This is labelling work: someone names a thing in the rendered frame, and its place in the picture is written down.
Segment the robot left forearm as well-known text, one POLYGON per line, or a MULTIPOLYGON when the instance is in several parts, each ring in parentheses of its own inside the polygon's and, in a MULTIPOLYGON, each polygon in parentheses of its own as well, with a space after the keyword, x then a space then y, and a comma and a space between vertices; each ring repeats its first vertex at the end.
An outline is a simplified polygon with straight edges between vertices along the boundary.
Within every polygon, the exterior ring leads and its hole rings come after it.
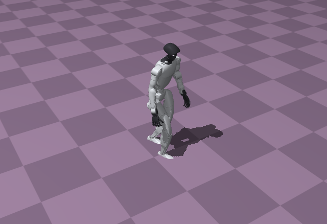
POLYGON ((182 82, 182 75, 181 75, 180 78, 175 79, 175 81, 176 81, 176 83, 177 83, 177 87, 178 87, 178 89, 179 89, 179 93, 180 93, 180 94, 183 94, 183 93, 182 93, 182 90, 185 90, 185 89, 184 89, 183 82, 182 82))

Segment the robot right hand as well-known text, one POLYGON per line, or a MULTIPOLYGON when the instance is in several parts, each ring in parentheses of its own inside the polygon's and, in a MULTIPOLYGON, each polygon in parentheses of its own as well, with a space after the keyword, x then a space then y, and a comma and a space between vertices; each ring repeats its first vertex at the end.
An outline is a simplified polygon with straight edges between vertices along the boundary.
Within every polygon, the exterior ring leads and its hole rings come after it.
POLYGON ((153 116, 152 117, 153 126, 158 126, 158 127, 162 126, 159 121, 161 121, 162 123, 164 122, 159 118, 157 109, 156 109, 156 114, 152 114, 152 116, 153 116))

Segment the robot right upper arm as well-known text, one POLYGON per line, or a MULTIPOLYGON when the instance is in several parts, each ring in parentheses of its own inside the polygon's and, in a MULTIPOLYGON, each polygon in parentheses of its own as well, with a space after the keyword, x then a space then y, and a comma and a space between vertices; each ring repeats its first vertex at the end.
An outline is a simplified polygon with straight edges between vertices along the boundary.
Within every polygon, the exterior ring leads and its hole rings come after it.
POLYGON ((156 67, 154 67, 151 71, 151 80, 150 80, 150 84, 149 84, 149 88, 148 88, 148 92, 149 90, 153 89, 155 90, 155 94, 157 93, 157 88, 155 87, 157 85, 158 82, 158 78, 161 76, 162 74, 162 67, 157 65, 156 67))

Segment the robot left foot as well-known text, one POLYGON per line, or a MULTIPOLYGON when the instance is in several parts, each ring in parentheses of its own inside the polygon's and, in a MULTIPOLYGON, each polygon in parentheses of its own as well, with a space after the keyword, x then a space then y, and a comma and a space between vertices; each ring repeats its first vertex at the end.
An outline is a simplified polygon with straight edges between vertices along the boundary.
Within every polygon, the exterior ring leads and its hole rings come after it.
POLYGON ((152 142, 154 142, 154 143, 161 144, 160 143, 160 139, 158 139, 157 137, 155 137, 155 138, 153 137, 153 139, 151 139, 150 137, 151 136, 148 136, 147 139, 150 140, 150 141, 152 141, 152 142))

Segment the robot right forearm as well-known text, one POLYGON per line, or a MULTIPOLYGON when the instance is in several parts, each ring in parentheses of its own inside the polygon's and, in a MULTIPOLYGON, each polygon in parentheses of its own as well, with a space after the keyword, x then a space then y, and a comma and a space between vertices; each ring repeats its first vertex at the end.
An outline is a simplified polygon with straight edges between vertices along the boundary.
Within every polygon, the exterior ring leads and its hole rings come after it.
POLYGON ((149 90, 149 100, 150 100, 151 113, 156 114, 156 109, 157 109, 156 95, 155 95, 155 90, 153 89, 149 90))

